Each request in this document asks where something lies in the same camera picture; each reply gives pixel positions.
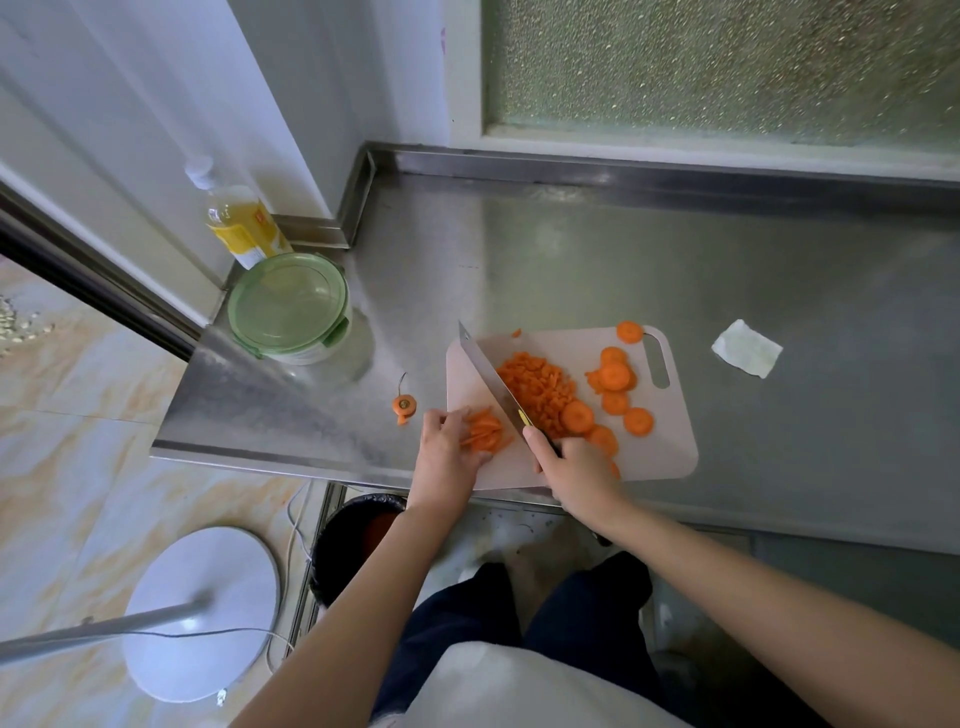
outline plastic bottle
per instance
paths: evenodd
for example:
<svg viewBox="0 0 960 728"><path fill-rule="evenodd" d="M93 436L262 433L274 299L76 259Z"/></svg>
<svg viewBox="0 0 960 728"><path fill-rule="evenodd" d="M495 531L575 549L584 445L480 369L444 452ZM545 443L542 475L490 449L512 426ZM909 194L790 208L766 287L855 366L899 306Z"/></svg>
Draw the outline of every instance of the plastic bottle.
<svg viewBox="0 0 960 728"><path fill-rule="evenodd" d="M206 192L207 226L244 268L293 252L260 198L244 184L224 186L212 158L188 161L183 171L194 186Z"/></svg>

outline marble floor tile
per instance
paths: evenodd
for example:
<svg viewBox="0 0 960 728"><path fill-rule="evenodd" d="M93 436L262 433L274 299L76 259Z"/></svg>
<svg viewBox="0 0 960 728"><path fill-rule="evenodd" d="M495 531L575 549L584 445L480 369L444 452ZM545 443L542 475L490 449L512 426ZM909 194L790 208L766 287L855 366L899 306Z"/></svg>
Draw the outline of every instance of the marble floor tile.
<svg viewBox="0 0 960 728"><path fill-rule="evenodd" d="M46 623L142 426L0 406L0 639Z"/></svg>
<svg viewBox="0 0 960 728"><path fill-rule="evenodd" d="M45 417L63 417L45 415ZM56 606L35 629L56 629L85 618L108 619L123 614L132 589L153 559L180 536L211 525L246 528L260 537L283 571L291 532L285 503L305 480L190 466L149 459L156 435L151 425L88 421L123 428L112 433L109 462L112 483L95 522L62 582ZM316 522L325 483L311 487L304 524ZM300 499L293 506L296 515ZM294 545L292 592L295 602L305 569ZM279 625L289 629L289 611ZM283 645L275 641L271 655L278 663ZM15 676L0 669L0 722L10 725L226 725L269 677L263 656L230 688L227 706L210 698L188 705L158 703L132 682L119 643L66 652L17 666Z"/></svg>
<svg viewBox="0 0 960 728"><path fill-rule="evenodd" d="M0 341L0 404L160 423L185 362L4 258L0 295L29 324L22 333L37 332Z"/></svg>

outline black trash bag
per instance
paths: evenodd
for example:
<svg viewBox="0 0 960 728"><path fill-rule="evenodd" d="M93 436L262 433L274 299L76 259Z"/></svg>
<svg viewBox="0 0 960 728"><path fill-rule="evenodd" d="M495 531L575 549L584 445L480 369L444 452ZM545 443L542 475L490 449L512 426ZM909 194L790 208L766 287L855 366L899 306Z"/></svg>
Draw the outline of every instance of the black trash bag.
<svg viewBox="0 0 960 728"><path fill-rule="evenodd" d="M324 607L333 603L367 560L364 534L373 519L402 513L406 505L400 496L371 493L348 501L330 517L313 546L310 566L310 591Z"/></svg>

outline frosted glass window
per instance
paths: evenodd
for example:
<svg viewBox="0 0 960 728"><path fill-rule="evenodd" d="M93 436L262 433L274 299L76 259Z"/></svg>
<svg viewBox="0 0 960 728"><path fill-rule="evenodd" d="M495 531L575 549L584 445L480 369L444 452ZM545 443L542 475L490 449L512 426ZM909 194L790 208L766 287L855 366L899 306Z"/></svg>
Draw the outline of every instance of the frosted glass window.
<svg viewBox="0 0 960 728"><path fill-rule="evenodd" d="M485 0L485 122L960 152L960 0Z"/></svg>

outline left hand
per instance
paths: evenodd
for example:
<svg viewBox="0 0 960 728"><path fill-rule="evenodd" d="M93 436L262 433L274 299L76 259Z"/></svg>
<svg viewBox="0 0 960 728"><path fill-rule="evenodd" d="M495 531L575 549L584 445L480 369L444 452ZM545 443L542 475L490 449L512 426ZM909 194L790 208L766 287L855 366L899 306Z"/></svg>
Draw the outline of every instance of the left hand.
<svg viewBox="0 0 960 728"><path fill-rule="evenodd" d="M407 497L407 511L427 512L447 529L463 515L477 471L492 457L460 447L468 413L465 407L449 413L431 409L423 415L420 453Z"/></svg>

